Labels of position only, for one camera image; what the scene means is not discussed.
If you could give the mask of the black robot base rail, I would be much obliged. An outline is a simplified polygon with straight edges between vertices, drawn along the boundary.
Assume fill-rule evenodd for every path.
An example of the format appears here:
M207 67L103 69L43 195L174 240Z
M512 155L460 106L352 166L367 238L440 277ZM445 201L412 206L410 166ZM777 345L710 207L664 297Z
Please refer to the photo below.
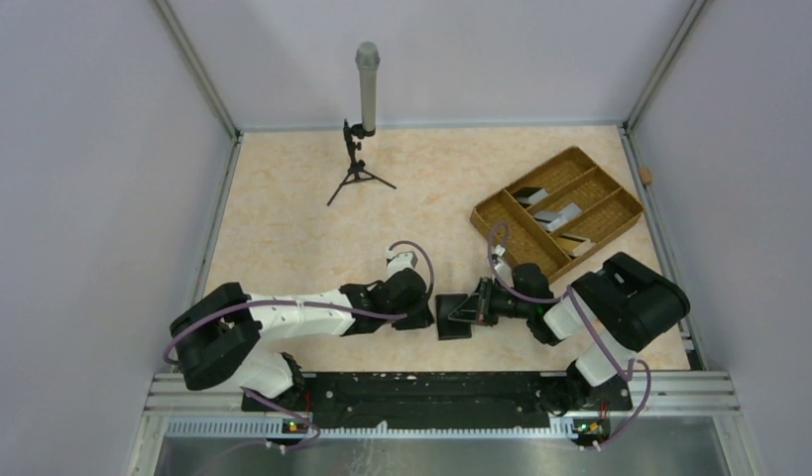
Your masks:
M633 407L626 383L589 388L563 372L321 372L276 402L324 429L539 428L570 412Z

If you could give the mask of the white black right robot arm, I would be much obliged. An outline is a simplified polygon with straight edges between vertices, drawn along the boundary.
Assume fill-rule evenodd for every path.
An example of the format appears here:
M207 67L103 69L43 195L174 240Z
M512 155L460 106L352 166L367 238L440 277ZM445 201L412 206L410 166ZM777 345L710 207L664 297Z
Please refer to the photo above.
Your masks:
M535 263L509 267L498 254L489 262L491 277L472 293L437 297L438 317L481 326L522 319L536 341L551 347L587 332L592 344L541 394L544 408L557 415L603 401L627 381L641 351L691 310L683 289L625 252L583 274L561 297Z

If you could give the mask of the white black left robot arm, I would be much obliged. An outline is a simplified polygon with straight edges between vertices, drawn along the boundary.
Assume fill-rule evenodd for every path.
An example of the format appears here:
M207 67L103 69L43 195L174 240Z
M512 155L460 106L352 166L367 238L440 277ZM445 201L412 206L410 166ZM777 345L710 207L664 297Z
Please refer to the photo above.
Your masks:
M384 281L300 296L257 295L226 283L171 323L172 362L192 392L229 383L290 410L303 394L300 367L287 352L268 352L268 343L371 334L385 324L396 330L426 328L434 322L428 297L427 283L413 269Z

